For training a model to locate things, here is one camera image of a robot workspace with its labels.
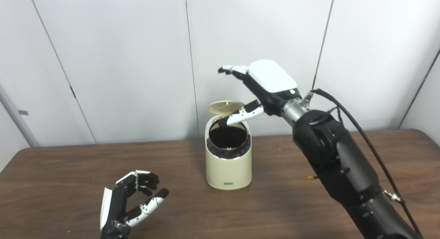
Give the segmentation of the white and black left hand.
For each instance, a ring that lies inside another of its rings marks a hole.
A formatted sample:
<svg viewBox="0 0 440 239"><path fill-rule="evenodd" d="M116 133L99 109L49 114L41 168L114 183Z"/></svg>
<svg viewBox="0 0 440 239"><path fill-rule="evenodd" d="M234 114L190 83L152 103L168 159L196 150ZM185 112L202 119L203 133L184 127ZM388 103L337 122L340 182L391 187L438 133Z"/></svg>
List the white and black left hand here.
<svg viewBox="0 0 440 239"><path fill-rule="evenodd" d="M131 229L147 219L167 198L169 190L162 188L156 195L159 176L155 173L134 170L115 183L114 189L104 188L100 211L100 238L127 239ZM148 199L127 211L127 201L136 192Z"/></svg>

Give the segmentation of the white and black right hand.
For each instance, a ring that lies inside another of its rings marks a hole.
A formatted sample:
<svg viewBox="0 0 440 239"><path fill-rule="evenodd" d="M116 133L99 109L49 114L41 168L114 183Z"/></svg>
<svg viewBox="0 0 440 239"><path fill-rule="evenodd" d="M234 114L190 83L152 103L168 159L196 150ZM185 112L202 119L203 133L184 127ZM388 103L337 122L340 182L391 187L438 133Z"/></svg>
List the white and black right hand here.
<svg viewBox="0 0 440 239"><path fill-rule="evenodd" d="M301 100L297 83L273 60L259 60L249 66L225 65L218 69L218 73L233 75L256 97L256 100L218 120L220 127L242 123L264 113L282 117L293 127L307 111L295 108L295 103Z"/></svg>

